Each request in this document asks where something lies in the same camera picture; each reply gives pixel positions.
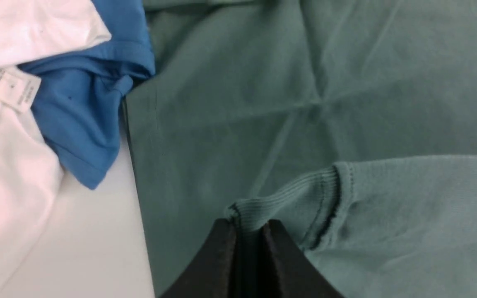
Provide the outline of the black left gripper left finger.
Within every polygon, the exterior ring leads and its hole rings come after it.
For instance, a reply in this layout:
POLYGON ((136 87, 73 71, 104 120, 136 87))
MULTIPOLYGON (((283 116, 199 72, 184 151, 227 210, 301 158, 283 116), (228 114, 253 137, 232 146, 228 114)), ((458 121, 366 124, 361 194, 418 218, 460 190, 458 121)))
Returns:
POLYGON ((235 227, 217 219, 193 260, 162 297, 231 298, 235 250, 235 227))

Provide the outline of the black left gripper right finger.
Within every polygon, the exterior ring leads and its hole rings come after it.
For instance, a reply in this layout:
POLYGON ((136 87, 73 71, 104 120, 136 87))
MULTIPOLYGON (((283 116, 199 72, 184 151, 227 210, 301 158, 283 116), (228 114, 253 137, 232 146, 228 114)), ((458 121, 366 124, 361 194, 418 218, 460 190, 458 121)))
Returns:
POLYGON ((282 222, 263 226, 264 298, 342 298, 297 247, 282 222))

